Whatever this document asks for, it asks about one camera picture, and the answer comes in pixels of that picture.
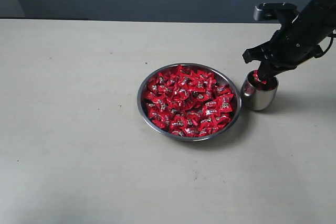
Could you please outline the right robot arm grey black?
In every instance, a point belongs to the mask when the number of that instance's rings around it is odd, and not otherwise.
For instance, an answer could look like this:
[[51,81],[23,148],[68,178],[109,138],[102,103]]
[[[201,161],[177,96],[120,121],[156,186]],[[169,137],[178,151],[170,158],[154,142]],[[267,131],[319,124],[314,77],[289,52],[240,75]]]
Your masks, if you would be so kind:
[[335,0],[311,0],[300,12],[290,3],[261,3],[255,7],[254,19],[281,24],[269,41],[243,53],[245,63],[260,61],[257,76],[261,81],[324,56],[327,51],[319,44],[327,37],[335,38]]

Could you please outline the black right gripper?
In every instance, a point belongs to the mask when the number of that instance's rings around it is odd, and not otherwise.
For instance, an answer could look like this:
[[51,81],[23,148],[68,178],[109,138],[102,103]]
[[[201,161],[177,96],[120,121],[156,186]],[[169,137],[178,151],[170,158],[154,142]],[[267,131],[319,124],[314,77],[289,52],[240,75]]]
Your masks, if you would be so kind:
[[268,81],[294,70],[307,54],[335,30],[335,1],[310,1],[297,18],[270,42],[249,48],[242,54],[245,63],[260,61],[258,76]]

